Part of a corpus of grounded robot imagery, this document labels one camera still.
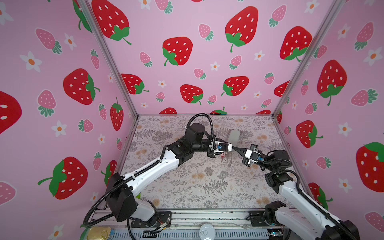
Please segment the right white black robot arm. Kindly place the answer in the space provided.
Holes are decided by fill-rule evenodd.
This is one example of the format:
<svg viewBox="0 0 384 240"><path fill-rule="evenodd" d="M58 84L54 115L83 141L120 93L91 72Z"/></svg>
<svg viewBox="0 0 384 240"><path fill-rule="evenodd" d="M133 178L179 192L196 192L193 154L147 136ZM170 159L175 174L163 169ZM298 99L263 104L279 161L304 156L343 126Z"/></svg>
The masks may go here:
<svg viewBox="0 0 384 240"><path fill-rule="evenodd" d="M290 170L292 163L287 151L276 150L263 154L256 146L249 149L230 147L243 157L242 163L249 167L258 165L268 173L265 179L269 187L291 203L302 216L297 216L284 203L276 202L265 207L264 219L272 224L288 227L303 240L358 240L358 228L351 221L342 221L331 214L301 188L299 176Z"/></svg>

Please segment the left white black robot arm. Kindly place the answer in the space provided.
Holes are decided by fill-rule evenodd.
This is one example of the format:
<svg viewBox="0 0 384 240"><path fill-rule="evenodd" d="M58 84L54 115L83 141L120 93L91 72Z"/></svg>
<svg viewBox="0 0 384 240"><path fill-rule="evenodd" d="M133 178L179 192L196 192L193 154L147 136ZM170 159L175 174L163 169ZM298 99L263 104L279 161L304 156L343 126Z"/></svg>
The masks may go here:
<svg viewBox="0 0 384 240"><path fill-rule="evenodd" d="M153 222L157 214L154 205L136 198L144 188L190 160L195 152L206 152L208 157L215 158L231 150L232 144L209 135L203 125L194 123L186 128L182 138L168 145L160 157L123 176L113 174L107 185L106 203L117 222L129 218Z"/></svg>

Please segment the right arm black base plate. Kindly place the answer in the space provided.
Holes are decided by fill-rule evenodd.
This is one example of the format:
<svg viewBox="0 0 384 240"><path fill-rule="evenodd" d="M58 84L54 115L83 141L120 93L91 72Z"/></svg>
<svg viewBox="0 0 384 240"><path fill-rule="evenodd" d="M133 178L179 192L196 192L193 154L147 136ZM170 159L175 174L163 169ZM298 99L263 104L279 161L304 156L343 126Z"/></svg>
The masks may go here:
<svg viewBox="0 0 384 240"><path fill-rule="evenodd" d="M252 227L274 227L276 224L268 223L264 211L249 211L249 215L246 217L247 221L251 222Z"/></svg>

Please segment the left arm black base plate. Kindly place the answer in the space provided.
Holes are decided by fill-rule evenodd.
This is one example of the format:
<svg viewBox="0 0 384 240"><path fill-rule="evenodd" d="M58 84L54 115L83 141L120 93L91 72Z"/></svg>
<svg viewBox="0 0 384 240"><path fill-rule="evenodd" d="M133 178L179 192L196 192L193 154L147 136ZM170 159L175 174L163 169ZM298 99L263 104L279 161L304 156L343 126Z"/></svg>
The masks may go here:
<svg viewBox="0 0 384 240"><path fill-rule="evenodd" d="M155 213L148 221L132 219L132 228L167 228L171 226L172 213L170 211Z"/></svg>

